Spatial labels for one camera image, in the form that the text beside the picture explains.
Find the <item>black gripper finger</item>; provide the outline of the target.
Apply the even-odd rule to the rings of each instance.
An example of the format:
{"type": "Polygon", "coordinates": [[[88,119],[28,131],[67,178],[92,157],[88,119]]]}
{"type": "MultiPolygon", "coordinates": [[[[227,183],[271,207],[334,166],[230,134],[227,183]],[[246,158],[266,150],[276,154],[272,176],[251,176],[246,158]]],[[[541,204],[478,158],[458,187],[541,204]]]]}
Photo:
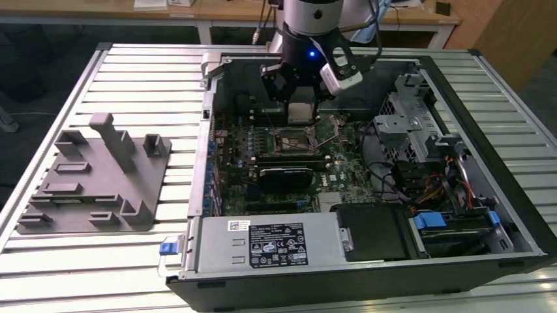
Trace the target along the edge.
{"type": "Polygon", "coordinates": [[[315,83],[311,87],[314,92],[312,101],[315,105],[319,105],[328,99],[328,90],[323,83],[315,83]]]}
{"type": "Polygon", "coordinates": [[[294,93],[294,68],[284,62],[274,65],[262,65],[259,69],[260,80],[268,99],[283,104],[290,103],[294,93]]]}

